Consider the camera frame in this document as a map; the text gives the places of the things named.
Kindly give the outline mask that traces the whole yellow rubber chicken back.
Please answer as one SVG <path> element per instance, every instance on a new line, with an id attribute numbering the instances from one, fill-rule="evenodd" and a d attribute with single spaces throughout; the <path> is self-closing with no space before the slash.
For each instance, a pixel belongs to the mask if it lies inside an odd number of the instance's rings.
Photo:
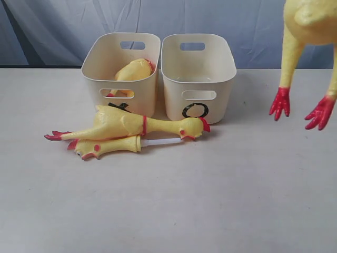
<path id="1" fill-rule="evenodd" d="M 196 139 L 204 131 L 210 132 L 210 125 L 204 118 L 164 121 L 108 105 L 98 105 L 96 109 L 97 112 L 91 128 L 73 132 L 53 131 L 51 135 L 47 134 L 44 137 L 50 141 L 70 139 L 105 140 L 163 131 L 177 134 L 181 139 L 186 137 Z"/>

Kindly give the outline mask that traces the whole yellow rubber chicken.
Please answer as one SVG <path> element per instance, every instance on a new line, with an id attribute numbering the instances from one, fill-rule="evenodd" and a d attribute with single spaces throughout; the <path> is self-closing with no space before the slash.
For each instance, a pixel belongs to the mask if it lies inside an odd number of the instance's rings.
<path id="1" fill-rule="evenodd" d="M 278 121 L 290 115 L 294 71 L 307 45 L 333 47 L 332 74 L 324 97 L 305 117 L 305 129 L 327 126 L 336 104 L 336 1 L 285 1 L 280 82 L 269 114 Z"/>
<path id="2" fill-rule="evenodd" d="M 177 134 L 181 139 L 186 137 L 196 139 L 204 131 L 210 132 L 210 125 L 204 118 L 164 121 L 108 105 L 98 105 L 96 109 L 97 112 L 91 128 L 73 132 L 53 131 L 51 135 L 47 134 L 44 137 L 50 141 L 70 139 L 105 140 L 163 131 Z"/>

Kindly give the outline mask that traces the headless yellow rubber chicken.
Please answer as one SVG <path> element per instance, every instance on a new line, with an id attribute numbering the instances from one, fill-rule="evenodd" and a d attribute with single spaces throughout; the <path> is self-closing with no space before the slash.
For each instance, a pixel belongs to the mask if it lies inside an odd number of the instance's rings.
<path id="1" fill-rule="evenodd" d="M 155 70 L 155 65 L 148 59 L 140 58 L 129 62 L 128 65 L 121 68 L 115 75 L 114 81 L 138 81 L 149 77 Z M 127 98 L 134 96 L 132 90 L 111 89 L 106 97 L 113 98 L 118 92 L 124 94 Z"/>

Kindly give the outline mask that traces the whole yellow rubber chicken front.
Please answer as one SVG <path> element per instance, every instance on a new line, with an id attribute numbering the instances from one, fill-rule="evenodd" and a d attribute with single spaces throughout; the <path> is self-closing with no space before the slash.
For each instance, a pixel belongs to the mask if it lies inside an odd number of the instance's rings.
<path id="1" fill-rule="evenodd" d="M 280 82 L 269 114 L 278 121 L 290 115 L 294 71 L 307 45 L 333 47 L 332 74 L 324 97 L 305 117 L 305 129 L 327 126 L 336 104 L 336 1 L 285 1 Z"/>

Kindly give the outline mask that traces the cream bin marked O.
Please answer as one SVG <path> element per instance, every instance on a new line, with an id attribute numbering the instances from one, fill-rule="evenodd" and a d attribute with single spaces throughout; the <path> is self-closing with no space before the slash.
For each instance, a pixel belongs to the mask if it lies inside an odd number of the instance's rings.
<path id="1" fill-rule="evenodd" d="M 166 115 L 220 122 L 237 70 L 227 41 L 215 34 L 174 34 L 161 48 Z"/>

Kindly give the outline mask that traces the severed rubber chicken head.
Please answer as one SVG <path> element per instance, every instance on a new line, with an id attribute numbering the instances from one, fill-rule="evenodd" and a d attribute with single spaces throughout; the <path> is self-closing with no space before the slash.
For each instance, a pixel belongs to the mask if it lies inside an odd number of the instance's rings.
<path id="1" fill-rule="evenodd" d="M 168 145 L 182 143 L 180 138 L 142 139 L 140 135 L 113 140 L 75 139 L 69 143 L 67 149 L 73 150 L 82 160 L 99 158 L 101 155 L 114 151 L 140 152 L 142 148 L 153 145 Z"/>

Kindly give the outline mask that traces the cream bin marked X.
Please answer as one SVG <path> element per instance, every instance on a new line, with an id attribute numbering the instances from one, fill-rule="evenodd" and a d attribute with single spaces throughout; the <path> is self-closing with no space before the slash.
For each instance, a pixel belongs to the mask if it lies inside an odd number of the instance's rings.
<path id="1" fill-rule="evenodd" d="M 156 107 L 158 60 L 161 40 L 149 33 L 109 33 L 99 37 L 82 65 L 94 105 L 123 106 L 132 113 L 152 117 Z M 151 75 L 135 81 L 118 81 L 115 74 L 136 59 L 149 60 Z"/>

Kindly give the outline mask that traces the blue-grey backdrop curtain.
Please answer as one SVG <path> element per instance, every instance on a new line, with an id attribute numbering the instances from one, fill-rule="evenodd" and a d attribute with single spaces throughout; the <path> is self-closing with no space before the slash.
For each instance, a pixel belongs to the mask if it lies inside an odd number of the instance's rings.
<path id="1" fill-rule="evenodd" d="M 112 32 L 211 33 L 240 69 L 278 69 L 283 1 L 1 1 L 1 65 L 80 66 Z"/>

